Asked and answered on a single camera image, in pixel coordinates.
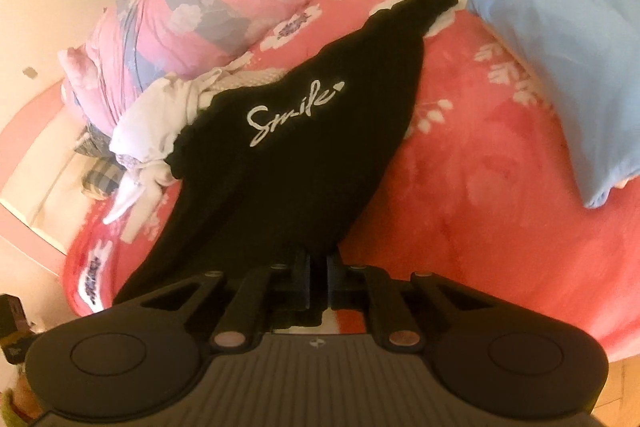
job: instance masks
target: black hoodie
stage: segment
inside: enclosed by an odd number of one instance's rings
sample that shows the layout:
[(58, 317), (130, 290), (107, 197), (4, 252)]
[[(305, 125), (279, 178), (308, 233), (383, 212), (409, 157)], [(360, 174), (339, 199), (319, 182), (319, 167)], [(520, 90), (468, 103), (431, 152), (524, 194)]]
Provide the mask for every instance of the black hoodie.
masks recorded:
[(405, 0), (276, 84), (223, 92), (167, 158), (182, 191), (120, 303), (181, 279), (324, 255), (375, 192), (414, 110), (423, 35), (458, 0)]

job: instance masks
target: blue pillow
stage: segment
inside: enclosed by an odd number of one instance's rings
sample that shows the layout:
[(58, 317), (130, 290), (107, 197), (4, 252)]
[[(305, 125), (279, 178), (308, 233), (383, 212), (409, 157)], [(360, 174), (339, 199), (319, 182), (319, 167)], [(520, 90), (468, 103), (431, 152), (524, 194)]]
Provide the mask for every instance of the blue pillow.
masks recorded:
[(584, 206), (640, 174), (640, 0), (469, 0), (536, 72)]

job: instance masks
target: white clothing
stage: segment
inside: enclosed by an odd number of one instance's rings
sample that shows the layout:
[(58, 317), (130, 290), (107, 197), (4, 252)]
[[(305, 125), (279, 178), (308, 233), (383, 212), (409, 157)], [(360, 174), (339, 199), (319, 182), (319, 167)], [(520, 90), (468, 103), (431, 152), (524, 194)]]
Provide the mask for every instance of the white clothing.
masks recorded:
[(213, 97), (227, 89), (261, 86), (281, 79), (285, 70), (238, 71), (216, 68), (198, 78), (159, 78), (125, 111), (115, 129), (109, 149), (137, 162), (123, 176), (113, 207), (103, 222), (108, 225), (131, 213), (121, 240), (130, 243), (162, 198), (162, 187), (175, 183), (164, 161), (174, 151), (178, 134), (193, 123)]

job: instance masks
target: screw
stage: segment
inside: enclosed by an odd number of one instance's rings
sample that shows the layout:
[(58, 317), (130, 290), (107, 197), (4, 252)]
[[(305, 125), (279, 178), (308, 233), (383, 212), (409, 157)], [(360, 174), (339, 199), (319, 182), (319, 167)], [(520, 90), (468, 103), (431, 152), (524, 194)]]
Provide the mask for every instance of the screw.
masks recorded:
[(215, 336), (213, 341), (220, 347), (240, 347), (246, 337), (240, 331), (224, 331)]
[(394, 331), (389, 335), (389, 342), (394, 346), (413, 347), (420, 342), (420, 335), (415, 331)]

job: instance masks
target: bed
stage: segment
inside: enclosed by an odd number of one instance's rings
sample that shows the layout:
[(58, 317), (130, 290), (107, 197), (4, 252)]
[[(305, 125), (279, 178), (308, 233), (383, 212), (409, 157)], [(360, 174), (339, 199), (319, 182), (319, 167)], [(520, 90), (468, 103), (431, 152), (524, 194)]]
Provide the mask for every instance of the bed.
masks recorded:
[[(246, 69), (292, 68), (399, 0), (311, 0), (254, 46)], [(466, 12), (426, 36), (412, 124), (379, 190), (340, 245), (347, 263), (407, 279), (428, 270), (576, 325), (611, 361), (640, 353), (640, 182), (598, 210), (580, 204), (566, 143), (541, 87)], [(63, 285), (80, 315), (110, 306), (141, 264), (180, 191), (135, 240), (94, 204), (71, 245)], [(353, 319), (338, 316), (342, 331)]]

